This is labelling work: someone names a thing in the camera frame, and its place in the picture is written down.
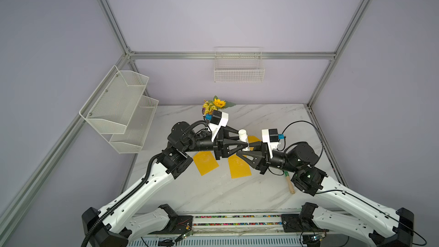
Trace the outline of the white glue stick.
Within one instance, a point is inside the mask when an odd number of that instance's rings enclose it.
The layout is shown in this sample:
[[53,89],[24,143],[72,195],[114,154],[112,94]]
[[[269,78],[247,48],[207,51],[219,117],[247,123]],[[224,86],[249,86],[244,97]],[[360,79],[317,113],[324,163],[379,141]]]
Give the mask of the white glue stick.
[[242,151],[250,151],[250,147],[249,147],[249,139],[248,139],[248,134],[246,132],[245,129],[241,129],[238,131],[238,136],[239,136],[239,141],[240,142],[245,142],[246,143],[246,147],[242,148]]

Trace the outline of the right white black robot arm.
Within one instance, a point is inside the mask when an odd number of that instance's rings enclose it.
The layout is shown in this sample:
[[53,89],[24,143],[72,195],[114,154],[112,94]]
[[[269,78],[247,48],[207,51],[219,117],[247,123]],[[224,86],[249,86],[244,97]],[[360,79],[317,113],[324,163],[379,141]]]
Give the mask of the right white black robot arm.
[[297,190],[347,212],[339,214],[308,202],[300,213],[303,225],[338,232],[371,247],[415,246],[413,238],[419,234],[410,210],[380,205],[339,183],[316,167],[319,157],[307,142],[296,142],[283,152],[265,142],[255,142],[237,155],[261,174],[270,167],[291,172],[291,182]]

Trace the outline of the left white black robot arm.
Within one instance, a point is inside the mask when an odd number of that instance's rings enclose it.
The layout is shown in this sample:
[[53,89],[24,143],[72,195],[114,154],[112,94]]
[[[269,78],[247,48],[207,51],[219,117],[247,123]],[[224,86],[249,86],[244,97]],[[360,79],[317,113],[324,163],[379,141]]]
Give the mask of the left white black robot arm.
[[150,233],[177,231],[179,215],[168,204],[144,215],[137,212],[190,166],[193,159],[189,152],[214,152],[218,158],[228,158],[248,146],[246,130],[233,129],[224,122],[176,123],[167,147],[150,159],[143,177],[107,205],[91,207],[82,214],[85,238],[81,245],[126,247]]

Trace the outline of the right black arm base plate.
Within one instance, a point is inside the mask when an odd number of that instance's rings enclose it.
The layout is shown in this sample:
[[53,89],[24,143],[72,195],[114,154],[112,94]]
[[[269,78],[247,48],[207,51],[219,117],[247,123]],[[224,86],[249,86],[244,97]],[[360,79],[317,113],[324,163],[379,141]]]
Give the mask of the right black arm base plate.
[[318,228],[311,219],[302,218],[299,214],[282,214],[281,224],[285,233],[325,232]]

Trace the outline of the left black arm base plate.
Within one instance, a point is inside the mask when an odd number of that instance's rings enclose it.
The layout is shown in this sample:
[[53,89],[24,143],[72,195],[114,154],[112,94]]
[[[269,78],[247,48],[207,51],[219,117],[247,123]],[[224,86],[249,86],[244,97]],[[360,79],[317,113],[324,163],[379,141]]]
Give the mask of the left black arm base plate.
[[154,217],[146,225],[146,234],[183,234],[193,226],[193,216]]

